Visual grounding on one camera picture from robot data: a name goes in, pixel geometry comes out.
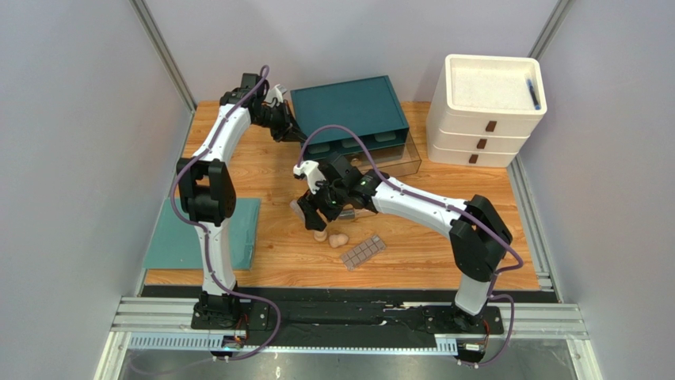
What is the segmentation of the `clear plastic bottle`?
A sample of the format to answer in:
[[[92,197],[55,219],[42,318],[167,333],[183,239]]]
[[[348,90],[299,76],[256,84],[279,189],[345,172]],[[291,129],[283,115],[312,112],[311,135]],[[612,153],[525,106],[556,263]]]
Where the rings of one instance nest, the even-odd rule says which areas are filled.
[[[305,215],[303,213],[301,206],[298,204],[298,201],[296,199],[293,199],[290,202],[289,206],[294,212],[294,214],[299,218],[301,223],[305,223],[306,222]]]

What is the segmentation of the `liquid foundation bottle dark cap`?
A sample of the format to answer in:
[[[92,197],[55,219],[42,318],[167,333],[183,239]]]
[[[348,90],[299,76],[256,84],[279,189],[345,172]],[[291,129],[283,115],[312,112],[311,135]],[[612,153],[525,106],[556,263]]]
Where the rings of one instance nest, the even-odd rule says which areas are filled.
[[[375,216],[376,213],[367,209],[347,208],[341,211],[338,218],[340,220],[354,220]]]

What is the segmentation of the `teal drawer cabinet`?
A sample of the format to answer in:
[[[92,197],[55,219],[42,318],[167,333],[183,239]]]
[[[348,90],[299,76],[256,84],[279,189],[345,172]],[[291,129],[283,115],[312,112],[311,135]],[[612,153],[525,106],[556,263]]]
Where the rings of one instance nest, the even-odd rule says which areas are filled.
[[[341,125],[360,137],[374,159],[402,157],[410,126],[387,75],[294,89],[291,99],[305,135]]]

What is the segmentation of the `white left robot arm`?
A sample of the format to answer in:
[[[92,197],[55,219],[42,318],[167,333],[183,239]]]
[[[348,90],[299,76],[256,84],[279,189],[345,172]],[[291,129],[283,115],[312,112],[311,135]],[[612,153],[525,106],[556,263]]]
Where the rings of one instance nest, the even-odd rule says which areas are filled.
[[[195,227],[204,267],[202,292],[195,306],[198,321],[233,324],[241,317],[228,237],[237,198],[228,165],[251,125],[267,127],[277,142],[305,140],[285,92],[282,85],[276,85],[253,94],[243,88],[226,93],[208,137],[191,158],[177,163],[174,188],[179,200],[172,206],[183,221]]]

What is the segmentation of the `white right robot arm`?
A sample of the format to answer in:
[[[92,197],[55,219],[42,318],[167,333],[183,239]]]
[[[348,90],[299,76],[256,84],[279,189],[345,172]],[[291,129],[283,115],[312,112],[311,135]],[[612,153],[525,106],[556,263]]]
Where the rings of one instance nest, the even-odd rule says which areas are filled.
[[[416,222],[447,238],[462,273],[454,304],[471,316],[482,312],[498,265],[512,241],[487,198],[444,198],[404,184],[377,168],[362,173],[339,154],[324,162],[300,161],[293,175],[308,184],[296,201],[296,211],[307,230],[324,231],[328,222],[350,205]]]

